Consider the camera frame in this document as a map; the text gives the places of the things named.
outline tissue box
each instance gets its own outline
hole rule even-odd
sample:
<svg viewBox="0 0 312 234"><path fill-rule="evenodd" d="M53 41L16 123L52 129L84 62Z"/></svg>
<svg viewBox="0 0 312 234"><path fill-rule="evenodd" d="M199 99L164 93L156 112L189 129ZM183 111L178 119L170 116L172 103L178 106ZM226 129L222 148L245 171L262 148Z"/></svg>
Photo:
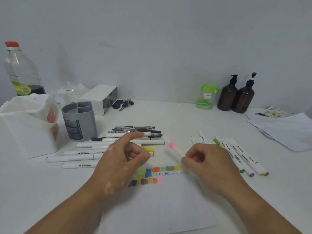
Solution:
<svg viewBox="0 0 312 234"><path fill-rule="evenodd" d="M79 102L90 101L95 115L105 115L117 99L117 87L98 85L79 97Z"/></svg>

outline gray pen holder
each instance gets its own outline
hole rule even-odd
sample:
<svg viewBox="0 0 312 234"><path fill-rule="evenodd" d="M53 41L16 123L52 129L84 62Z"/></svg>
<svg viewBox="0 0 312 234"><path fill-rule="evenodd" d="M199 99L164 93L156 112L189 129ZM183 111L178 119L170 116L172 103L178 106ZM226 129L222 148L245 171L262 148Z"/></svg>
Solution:
<svg viewBox="0 0 312 234"><path fill-rule="evenodd" d="M72 103L62 108L62 114L72 141L87 141L98 137L91 102Z"/></svg>

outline green plastic container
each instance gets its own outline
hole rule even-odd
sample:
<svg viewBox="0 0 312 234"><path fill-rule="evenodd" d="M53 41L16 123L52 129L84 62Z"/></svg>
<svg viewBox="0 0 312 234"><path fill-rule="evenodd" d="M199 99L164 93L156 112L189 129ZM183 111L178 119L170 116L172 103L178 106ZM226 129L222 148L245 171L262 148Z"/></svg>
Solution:
<svg viewBox="0 0 312 234"><path fill-rule="evenodd" d="M213 99L219 92L219 88L204 84L201 88L200 98L196 102L196 107L200 109L212 109Z"/></svg>

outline white table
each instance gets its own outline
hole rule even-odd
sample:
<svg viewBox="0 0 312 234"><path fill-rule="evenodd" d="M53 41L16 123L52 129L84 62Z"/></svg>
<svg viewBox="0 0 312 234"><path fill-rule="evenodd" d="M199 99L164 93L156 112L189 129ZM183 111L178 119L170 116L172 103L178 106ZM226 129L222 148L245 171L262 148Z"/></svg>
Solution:
<svg viewBox="0 0 312 234"><path fill-rule="evenodd" d="M248 112L261 112L249 109ZM278 142L263 136L247 122L244 114L223 112L214 107L200 110L194 104L135 101L122 112L111 108L105 116L96 116L99 136L114 126L152 125L186 152L190 137L202 130L212 140L215 135L233 137L270 172L268 177L243 174L248 184L303 233L312 230L312 156L310 152L292 153ZM74 150L62 116L59 118L60 149ZM61 163L47 163L47 155L27 159L18 153L12 138L1 131L0 155L0 227L1 233L23 233L50 210L74 193L94 169L62 169ZM154 146L151 166L172 162ZM232 207L221 197L208 193L217 226L189 233L245 233Z"/></svg>

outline brown glass bottle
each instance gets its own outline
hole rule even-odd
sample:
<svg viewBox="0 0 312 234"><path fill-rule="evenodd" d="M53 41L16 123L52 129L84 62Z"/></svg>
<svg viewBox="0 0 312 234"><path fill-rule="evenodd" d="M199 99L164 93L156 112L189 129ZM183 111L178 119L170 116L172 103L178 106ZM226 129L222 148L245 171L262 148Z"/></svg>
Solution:
<svg viewBox="0 0 312 234"><path fill-rule="evenodd" d="M237 92L237 88L235 87L237 75L233 74L231 76L233 76L233 78L227 86L223 87L217 104L217 108L222 111L229 111L231 109L232 102Z"/></svg>
<svg viewBox="0 0 312 234"><path fill-rule="evenodd" d="M257 73L252 73L252 78L255 77ZM247 81L246 86L241 88L237 93L232 103L232 110L237 113L245 113L252 101L255 91L253 91L252 86L254 84L253 79Z"/></svg>

